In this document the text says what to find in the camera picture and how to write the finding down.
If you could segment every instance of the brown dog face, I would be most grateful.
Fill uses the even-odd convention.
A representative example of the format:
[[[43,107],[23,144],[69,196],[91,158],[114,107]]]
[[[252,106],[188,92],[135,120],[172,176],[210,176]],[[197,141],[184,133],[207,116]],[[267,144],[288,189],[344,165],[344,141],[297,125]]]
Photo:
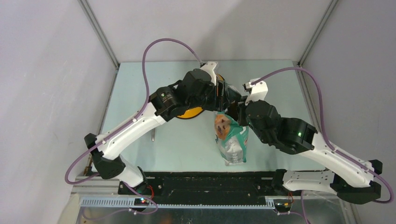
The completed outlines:
[[[216,115],[214,120],[214,130],[216,130],[217,137],[225,140],[228,133],[230,132],[231,120],[228,119],[224,114]]]

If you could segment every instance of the white wall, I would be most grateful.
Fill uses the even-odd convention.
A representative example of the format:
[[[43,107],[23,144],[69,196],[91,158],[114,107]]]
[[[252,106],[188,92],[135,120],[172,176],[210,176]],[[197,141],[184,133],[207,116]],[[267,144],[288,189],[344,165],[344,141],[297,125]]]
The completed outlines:
[[[322,87],[330,139],[384,163],[396,188],[396,1],[340,1],[305,68]],[[383,199],[388,199],[382,187]],[[365,224],[394,223],[395,204],[358,206]]]
[[[171,37],[202,59],[298,60],[330,0],[90,0],[120,62],[141,61],[153,40]],[[174,43],[149,61],[194,60]]]
[[[98,131],[113,77],[78,1],[2,1],[0,223],[56,223],[64,173]]]

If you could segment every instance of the table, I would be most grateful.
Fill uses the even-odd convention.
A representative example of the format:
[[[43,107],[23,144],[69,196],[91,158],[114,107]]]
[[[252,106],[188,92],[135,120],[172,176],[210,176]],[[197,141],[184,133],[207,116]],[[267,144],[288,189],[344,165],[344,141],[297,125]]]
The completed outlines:
[[[220,61],[217,73],[243,95],[242,84],[277,69],[293,66],[290,60]],[[186,72],[198,68],[197,62],[149,62],[146,71],[150,93],[182,79]],[[266,80],[269,92],[265,100],[274,105],[283,117],[296,117],[312,123],[294,71],[286,71]],[[145,99],[141,63],[121,63],[107,114],[106,132],[140,109]],[[155,141],[150,132],[128,146],[122,156],[144,171],[167,172],[244,172],[321,170],[324,167],[300,155],[288,155],[262,144],[250,131],[247,162],[225,166],[215,144],[214,112],[205,111],[190,120],[173,119],[156,129]]]

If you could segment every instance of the yellow plate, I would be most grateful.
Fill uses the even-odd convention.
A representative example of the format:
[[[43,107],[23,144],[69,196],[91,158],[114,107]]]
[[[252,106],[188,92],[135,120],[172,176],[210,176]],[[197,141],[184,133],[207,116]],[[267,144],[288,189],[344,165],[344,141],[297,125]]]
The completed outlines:
[[[221,75],[219,75],[219,74],[217,74],[217,75],[219,76],[219,79],[221,81],[224,80],[224,78]],[[195,107],[195,108],[187,110],[183,115],[177,116],[177,118],[180,118],[180,119],[191,119],[191,118],[194,118],[194,117],[200,115],[203,111],[204,110],[202,109],[202,107]]]

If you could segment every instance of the teal bag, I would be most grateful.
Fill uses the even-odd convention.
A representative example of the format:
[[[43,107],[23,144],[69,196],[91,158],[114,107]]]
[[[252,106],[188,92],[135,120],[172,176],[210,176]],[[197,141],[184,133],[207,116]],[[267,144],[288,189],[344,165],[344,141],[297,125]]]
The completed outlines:
[[[216,143],[226,165],[246,162],[249,128],[239,126],[238,122],[224,112],[215,112],[214,129]]]

